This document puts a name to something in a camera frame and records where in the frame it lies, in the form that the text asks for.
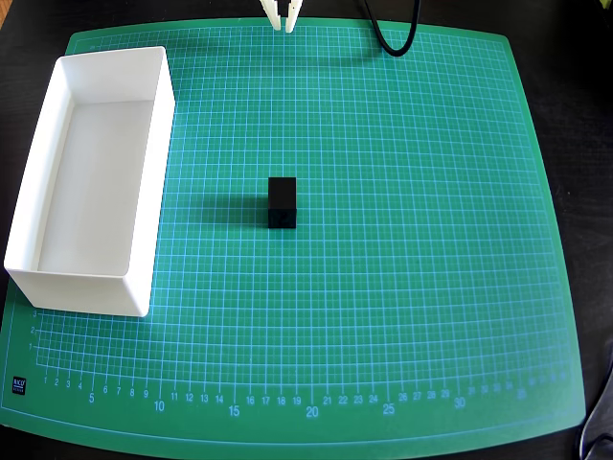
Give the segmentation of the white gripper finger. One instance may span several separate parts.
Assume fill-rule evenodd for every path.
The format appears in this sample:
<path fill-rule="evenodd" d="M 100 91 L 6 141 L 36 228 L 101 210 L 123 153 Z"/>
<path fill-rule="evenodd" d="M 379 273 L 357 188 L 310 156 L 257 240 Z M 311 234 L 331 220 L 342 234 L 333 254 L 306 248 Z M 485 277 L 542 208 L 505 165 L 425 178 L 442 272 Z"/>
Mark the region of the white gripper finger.
<path fill-rule="evenodd" d="M 276 0 L 261 0 L 261 5 L 273 29 L 279 31 L 282 27 L 282 21 L 279 15 L 278 2 Z"/>
<path fill-rule="evenodd" d="M 290 34 L 296 25 L 303 0 L 291 0 L 288 5 L 287 19 L 285 21 L 285 31 Z"/>

